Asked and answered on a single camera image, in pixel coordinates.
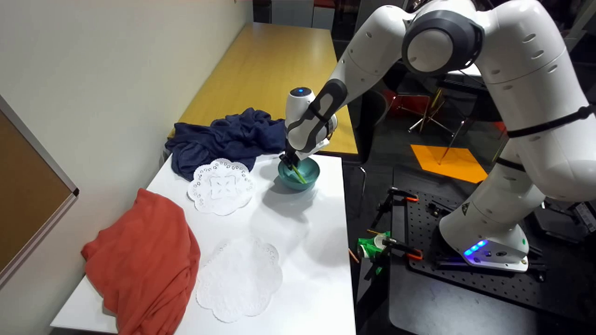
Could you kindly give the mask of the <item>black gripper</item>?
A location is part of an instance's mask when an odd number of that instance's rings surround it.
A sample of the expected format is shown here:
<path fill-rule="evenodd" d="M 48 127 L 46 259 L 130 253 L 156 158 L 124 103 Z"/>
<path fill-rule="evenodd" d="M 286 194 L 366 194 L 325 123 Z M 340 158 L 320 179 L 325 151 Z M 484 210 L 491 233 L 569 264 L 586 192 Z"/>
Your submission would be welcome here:
<path fill-rule="evenodd" d="M 297 155 L 296 155 L 292 149 L 282 151 L 282 153 L 279 155 L 277 173 L 279 173 L 279 175 L 292 173 L 297 166 L 299 166 Z"/>

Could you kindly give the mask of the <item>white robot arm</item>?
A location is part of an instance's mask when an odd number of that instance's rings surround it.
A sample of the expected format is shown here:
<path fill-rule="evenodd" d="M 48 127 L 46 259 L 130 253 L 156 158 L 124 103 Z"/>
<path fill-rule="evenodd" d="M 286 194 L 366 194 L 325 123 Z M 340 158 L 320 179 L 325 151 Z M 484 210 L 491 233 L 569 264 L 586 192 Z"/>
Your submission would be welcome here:
<path fill-rule="evenodd" d="M 437 229 L 469 266 L 525 272 L 530 246 L 521 222 L 547 199 L 596 199 L 596 114 L 551 15 L 538 0 L 489 9 L 471 0 L 376 8 L 320 91 L 288 93 L 282 162 L 294 168 L 323 149 L 338 108 L 396 63 L 418 76 L 478 73 L 504 143 L 487 177 Z"/>

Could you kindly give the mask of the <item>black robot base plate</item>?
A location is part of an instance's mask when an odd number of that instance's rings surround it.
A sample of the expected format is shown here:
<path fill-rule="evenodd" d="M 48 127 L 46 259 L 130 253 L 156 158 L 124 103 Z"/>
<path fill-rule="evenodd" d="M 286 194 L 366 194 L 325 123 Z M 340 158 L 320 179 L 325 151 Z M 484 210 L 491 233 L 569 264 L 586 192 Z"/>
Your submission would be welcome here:
<path fill-rule="evenodd" d="M 530 270 L 467 266 L 437 233 L 433 205 L 454 209 L 465 183 L 394 168 L 390 184 L 417 196 L 392 209 L 392 237 L 424 253 L 389 266 L 389 322 L 413 335 L 596 335 L 596 276 L 584 250 L 547 238 L 534 222 Z"/>

